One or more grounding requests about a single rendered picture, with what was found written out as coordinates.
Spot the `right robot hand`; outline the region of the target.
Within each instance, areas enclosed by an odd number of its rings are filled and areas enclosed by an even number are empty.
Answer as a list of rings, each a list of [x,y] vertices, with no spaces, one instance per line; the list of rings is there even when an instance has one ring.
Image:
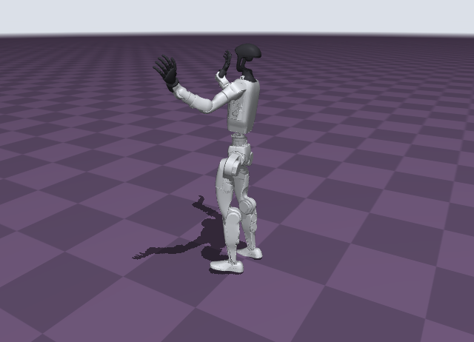
[[[219,70],[219,71],[220,71],[219,74],[218,74],[218,77],[219,77],[219,78],[223,78],[224,75],[227,74],[226,72],[227,72],[227,70],[228,70],[228,67],[230,66],[230,59],[232,58],[232,55],[231,55],[231,53],[230,53],[229,50],[227,50],[226,53],[224,53],[224,54],[225,54],[227,57],[226,57],[226,56],[223,56],[223,57],[225,58],[225,64],[224,64],[223,68]]]

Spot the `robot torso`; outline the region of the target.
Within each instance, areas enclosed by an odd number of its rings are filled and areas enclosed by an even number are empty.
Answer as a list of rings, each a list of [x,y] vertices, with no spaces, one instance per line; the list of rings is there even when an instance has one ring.
[[[242,166],[250,160],[251,147],[244,134],[253,129],[256,118],[260,93],[260,84],[257,79],[256,81],[244,80],[244,76],[236,79],[234,82],[242,83],[247,90],[238,100],[227,103],[227,129],[235,132],[231,135],[232,144],[228,147],[227,154],[228,158],[232,153],[239,155]]]

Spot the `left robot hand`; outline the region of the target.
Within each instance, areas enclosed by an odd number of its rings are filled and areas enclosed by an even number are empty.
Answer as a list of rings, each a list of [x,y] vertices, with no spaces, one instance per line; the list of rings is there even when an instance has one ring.
[[[158,59],[164,64],[166,69],[159,62],[155,61],[155,63],[158,66],[160,66],[160,68],[163,70],[164,73],[162,71],[160,71],[160,69],[158,69],[155,66],[153,66],[153,68],[162,76],[162,78],[166,82],[168,90],[173,93],[174,92],[173,87],[176,87],[179,83],[178,79],[176,78],[176,74],[177,74],[176,73],[176,70],[177,70],[176,69],[176,62],[173,59],[173,57],[171,57],[171,61],[169,60],[168,57],[166,57],[166,55],[162,55],[162,57],[164,57],[166,59],[168,64],[162,58],[158,57]]]

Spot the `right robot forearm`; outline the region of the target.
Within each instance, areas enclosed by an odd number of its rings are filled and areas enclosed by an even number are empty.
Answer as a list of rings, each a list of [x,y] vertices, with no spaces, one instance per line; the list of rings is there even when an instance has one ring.
[[[218,82],[219,86],[224,90],[226,86],[229,84],[229,81],[225,78],[225,75],[223,78],[219,78],[218,77],[219,72],[216,73],[215,80]]]

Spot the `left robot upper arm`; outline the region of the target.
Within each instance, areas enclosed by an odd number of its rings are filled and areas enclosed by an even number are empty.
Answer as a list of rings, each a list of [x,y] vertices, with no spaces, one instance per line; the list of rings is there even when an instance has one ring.
[[[243,93],[246,91],[246,87],[240,82],[232,82],[226,86],[224,90],[214,96],[211,101],[213,107],[210,111],[206,112],[203,110],[198,110],[203,114],[209,114],[217,110],[218,108],[224,106],[226,103],[232,100],[238,100],[242,97]],[[207,98],[206,98],[207,99]],[[209,99],[208,99],[209,100]]]

